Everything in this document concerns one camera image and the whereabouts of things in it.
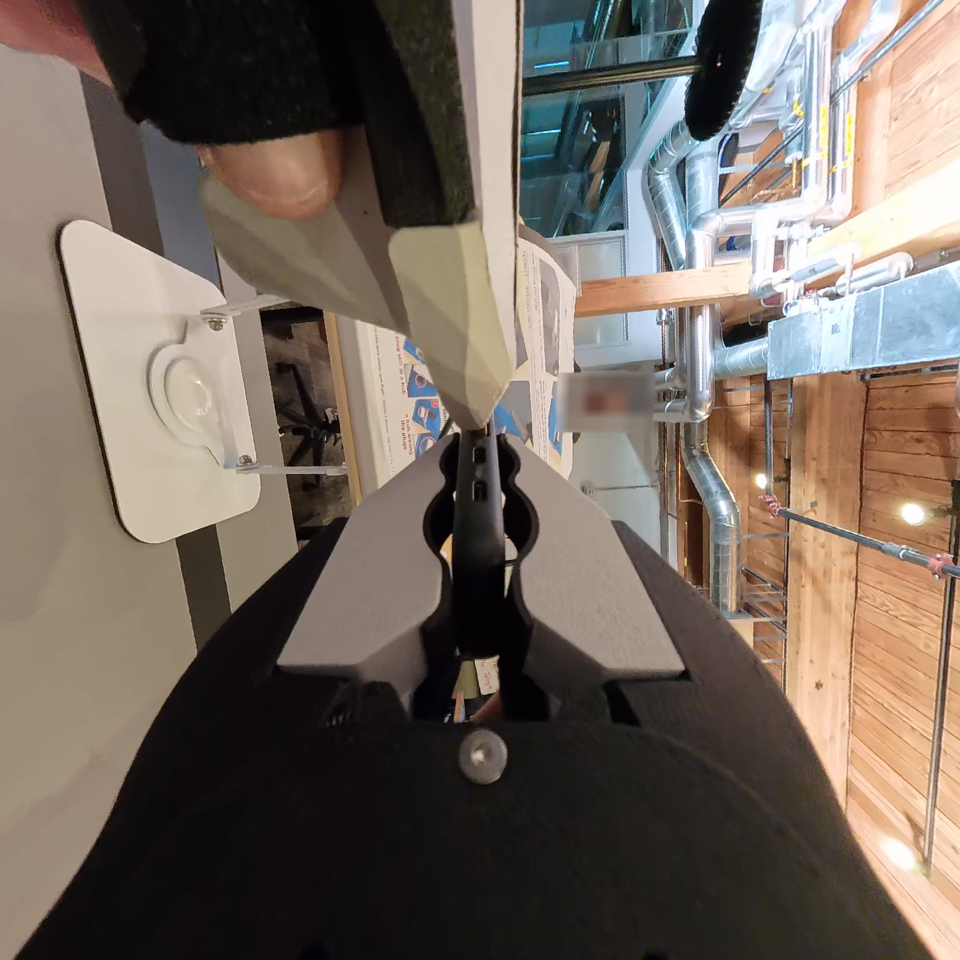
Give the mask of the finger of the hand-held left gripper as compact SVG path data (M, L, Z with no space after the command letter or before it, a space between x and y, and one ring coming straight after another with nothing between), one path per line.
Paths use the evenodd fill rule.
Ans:
M517 365L522 2L390 2L416 160L388 246L411 332L464 429L486 426Z
M269 217L209 173L202 210L224 262L258 293L410 334L368 150L346 152L337 198L312 219Z

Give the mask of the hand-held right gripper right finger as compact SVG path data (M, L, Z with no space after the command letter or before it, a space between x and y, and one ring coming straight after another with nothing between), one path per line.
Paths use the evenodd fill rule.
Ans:
M676 680L685 664L614 523L519 442L503 444L510 587L530 636L523 671L552 693Z

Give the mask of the silver ventilation duct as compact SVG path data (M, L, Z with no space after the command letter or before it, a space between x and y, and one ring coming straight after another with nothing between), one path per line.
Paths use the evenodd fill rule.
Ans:
M647 188L669 265L682 279L713 269L722 237L748 242L747 295L782 294L796 301L814 281L840 271L846 293L864 270L854 270L861 247L830 239L827 255L810 243L831 236L850 218L855 198L857 88L871 68L939 2L925 2L901 24L903 2L870 2L855 38L838 53L834 27L846 2L762 2L755 54L743 93L720 134L699 142L684 115L649 158ZM774 119L787 159L798 166L796 194L731 206L719 187L721 140L762 119ZM742 528L737 499L709 450L707 421L715 386L747 376L745 359L719 345L718 293L688 294L675 315L676 359L659 376L654 418L680 425L681 459L709 522L707 593L725 616L740 607Z

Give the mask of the person's left hand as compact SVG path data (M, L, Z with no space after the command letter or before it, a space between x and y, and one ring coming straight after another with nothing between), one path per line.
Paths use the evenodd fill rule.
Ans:
M114 89L75 2L3 1L1 43L65 62ZM234 197L278 219L318 215L342 186L345 140L338 129L254 143L195 145L195 151Z

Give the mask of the black pole with round disc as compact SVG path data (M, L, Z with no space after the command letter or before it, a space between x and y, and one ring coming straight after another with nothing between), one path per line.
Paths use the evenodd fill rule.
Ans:
M522 80L522 94L540 97L687 77L683 123L690 138L708 141L726 128L745 89L762 10L762 1L710 1L700 21L694 54L527 77Z

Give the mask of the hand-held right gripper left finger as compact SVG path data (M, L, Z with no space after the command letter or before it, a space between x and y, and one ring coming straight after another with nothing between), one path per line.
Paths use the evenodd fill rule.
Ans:
M427 675L421 627L442 565L425 534L443 490L440 442L355 507L278 656L285 673L386 683L402 699Z

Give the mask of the slim dark grey hub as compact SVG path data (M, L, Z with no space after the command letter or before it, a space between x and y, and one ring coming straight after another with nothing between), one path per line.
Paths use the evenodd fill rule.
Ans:
M503 711L512 680L506 570L498 440L490 426L464 429L456 462L451 553L456 647L463 659L497 658Z

